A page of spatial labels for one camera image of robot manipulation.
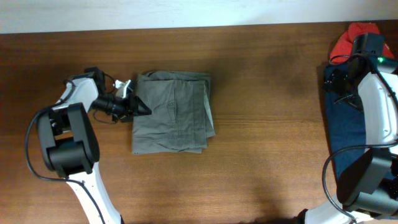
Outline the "grey shorts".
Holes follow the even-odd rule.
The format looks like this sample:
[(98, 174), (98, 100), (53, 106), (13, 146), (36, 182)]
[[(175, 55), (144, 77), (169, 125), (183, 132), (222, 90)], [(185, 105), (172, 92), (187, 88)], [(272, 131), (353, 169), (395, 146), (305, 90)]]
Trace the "grey shorts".
[(152, 71), (137, 76), (137, 96), (152, 114), (134, 118), (132, 153), (200, 154), (216, 135), (210, 108), (211, 75)]

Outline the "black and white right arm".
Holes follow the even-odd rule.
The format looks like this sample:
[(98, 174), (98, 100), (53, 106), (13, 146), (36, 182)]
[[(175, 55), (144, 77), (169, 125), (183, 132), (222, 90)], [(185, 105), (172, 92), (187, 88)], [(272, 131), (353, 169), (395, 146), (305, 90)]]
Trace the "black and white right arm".
[(353, 54), (324, 72), (325, 112), (336, 194), (299, 223), (397, 218), (397, 61)]

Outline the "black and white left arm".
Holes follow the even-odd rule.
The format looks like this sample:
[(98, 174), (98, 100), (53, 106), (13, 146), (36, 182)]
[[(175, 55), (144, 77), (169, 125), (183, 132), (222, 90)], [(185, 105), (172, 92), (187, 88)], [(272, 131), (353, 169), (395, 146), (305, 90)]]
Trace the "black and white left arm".
[(52, 106), (39, 111), (37, 126), (44, 164), (57, 173), (56, 182), (73, 190), (90, 223), (124, 222), (112, 204), (101, 178), (100, 147), (88, 117), (90, 110), (102, 111), (112, 123), (130, 123), (136, 116), (147, 116), (151, 109), (134, 94), (134, 82), (113, 80), (97, 67), (86, 68), (65, 82), (65, 91)]

